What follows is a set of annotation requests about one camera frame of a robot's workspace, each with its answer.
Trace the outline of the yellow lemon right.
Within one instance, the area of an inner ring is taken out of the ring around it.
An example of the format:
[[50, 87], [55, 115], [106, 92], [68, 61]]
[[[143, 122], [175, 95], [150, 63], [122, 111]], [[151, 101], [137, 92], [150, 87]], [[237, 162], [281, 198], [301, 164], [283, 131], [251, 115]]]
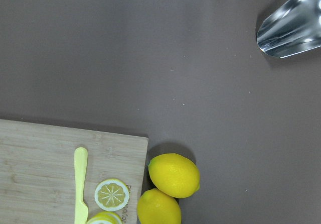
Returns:
[[148, 173], [153, 184], [165, 194], [175, 198], [192, 196], [200, 188], [200, 172], [190, 159], [166, 153], [152, 158]]

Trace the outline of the yellow lemon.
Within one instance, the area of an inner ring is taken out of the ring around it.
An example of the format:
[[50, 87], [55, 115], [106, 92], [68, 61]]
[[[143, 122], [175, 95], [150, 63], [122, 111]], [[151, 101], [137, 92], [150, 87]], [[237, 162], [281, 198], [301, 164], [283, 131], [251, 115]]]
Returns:
[[143, 193], [136, 210], [140, 223], [182, 223], [181, 209], [177, 201], [157, 188]]
[[166, 153], [152, 158], [148, 173], [153, 184], [165, 194], [175, 198], [192, 196], [200, 188], [200, 172], [190, 159]]

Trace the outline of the yellow lemon middle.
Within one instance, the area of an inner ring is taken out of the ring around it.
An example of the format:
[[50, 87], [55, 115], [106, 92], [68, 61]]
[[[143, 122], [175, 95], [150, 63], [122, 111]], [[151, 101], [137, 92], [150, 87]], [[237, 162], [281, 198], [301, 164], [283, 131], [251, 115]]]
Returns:
[[140, 223], [182, 223], [181, 209], [177, 201], [157, 188], [143, 193], [136, 210]]

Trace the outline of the thin lemon slice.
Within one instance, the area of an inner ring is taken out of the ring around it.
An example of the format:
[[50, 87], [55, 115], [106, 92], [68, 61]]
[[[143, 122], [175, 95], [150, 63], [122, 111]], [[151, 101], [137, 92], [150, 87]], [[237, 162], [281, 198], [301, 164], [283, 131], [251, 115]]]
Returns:
[[96, 186], [94, 198], [104, 211], [118, 211], [129, 202], [129, 188], [119, 179], [106, 179]]

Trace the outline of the lemon half slice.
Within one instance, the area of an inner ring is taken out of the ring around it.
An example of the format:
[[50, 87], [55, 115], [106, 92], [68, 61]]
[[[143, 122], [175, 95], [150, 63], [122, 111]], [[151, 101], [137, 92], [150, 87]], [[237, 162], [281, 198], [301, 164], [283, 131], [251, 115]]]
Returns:
[[122, 220], [114, 212], [102, 211], [89, 219], [87, 224], [122, 224]]

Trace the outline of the yellow plastic knife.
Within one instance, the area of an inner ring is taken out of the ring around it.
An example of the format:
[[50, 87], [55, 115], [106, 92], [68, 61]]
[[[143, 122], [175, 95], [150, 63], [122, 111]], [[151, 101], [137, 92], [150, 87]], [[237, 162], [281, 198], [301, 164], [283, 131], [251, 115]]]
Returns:
[[86, 178], [88, 151], [79, 147], [74, 152], [74, 175], [75, 175], [75, 214], [74, 223], [87, 223], [88, 206], [85, 204], [84, 184]]

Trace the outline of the bamboo cutting board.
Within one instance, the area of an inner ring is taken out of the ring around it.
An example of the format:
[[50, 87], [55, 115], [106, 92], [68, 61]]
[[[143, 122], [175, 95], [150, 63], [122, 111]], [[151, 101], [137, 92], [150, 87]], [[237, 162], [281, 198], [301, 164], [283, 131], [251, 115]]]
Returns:
[[146, 137], [1, 120], [1, 223], [73, 223], [78, 147], [88, 151], [88, 215], [100, 212], [96, 186], [116, 178], [130, 190], [117, 214], [123, 223], [136, 223], [147, 145]]

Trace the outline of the metal ice scoop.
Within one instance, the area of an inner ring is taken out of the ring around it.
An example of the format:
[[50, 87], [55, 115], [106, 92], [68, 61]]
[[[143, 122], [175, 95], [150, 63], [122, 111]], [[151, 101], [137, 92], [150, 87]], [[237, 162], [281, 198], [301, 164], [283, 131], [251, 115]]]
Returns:
[[320, 0], [288, 0], [267, 17], [256, 35], [260, 50], [286, 58], [320, 47]]

